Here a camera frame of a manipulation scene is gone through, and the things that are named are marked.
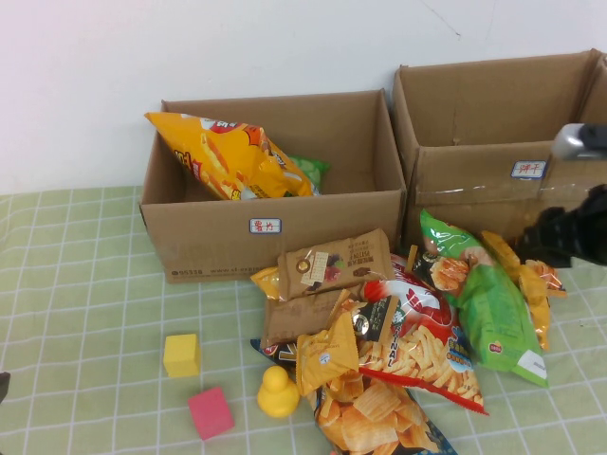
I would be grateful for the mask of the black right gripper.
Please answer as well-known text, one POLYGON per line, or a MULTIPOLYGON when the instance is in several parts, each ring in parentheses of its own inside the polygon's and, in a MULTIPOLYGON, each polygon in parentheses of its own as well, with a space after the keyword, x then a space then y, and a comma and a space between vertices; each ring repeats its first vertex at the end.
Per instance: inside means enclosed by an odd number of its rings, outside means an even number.
POLYGON ((606 185, 589 190, 576 209, 544 209, 515 240, 515 253, 522 263, 570 265, 578 258, 606 265, 606 185), (544 240, 544 246, 527 240, 544 240))

